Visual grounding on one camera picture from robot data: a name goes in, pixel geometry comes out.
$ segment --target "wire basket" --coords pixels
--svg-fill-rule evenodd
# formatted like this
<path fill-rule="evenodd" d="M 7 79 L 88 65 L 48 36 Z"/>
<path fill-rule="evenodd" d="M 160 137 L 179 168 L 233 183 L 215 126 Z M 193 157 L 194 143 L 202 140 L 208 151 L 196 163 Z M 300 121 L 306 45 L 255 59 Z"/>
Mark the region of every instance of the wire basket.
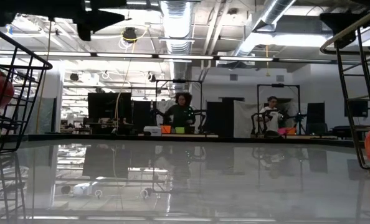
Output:
<path fill-rule="evenodd" d="M 0 31 L 2 47 L 11 50 L 0 50 L 0 153 L 19 148 L 41 80 L 45 71 L 52 68 L 46 60 Z"/>

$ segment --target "black monitor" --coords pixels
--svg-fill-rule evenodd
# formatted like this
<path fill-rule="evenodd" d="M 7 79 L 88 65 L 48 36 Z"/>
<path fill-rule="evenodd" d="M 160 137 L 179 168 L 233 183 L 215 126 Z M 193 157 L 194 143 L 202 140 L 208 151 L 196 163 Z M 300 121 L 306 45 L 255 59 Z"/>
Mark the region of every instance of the black monitor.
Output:
<path fill-rule="evenodd" d="M 118 93 L 89 93 L 88 117 L 93 119 L 114 118 Z M 119 118 L 132 122 L 131 93 L 121 93 L 118 102 Z"/>
<path fill-rule="evenodd" d="M 350 101 L 348 102 L 351 116 L 357 118 L 368 117 L 368 102 L 367 101 Z M 347 116 L 346 103 L 344 103 L 344 115 Z"/>

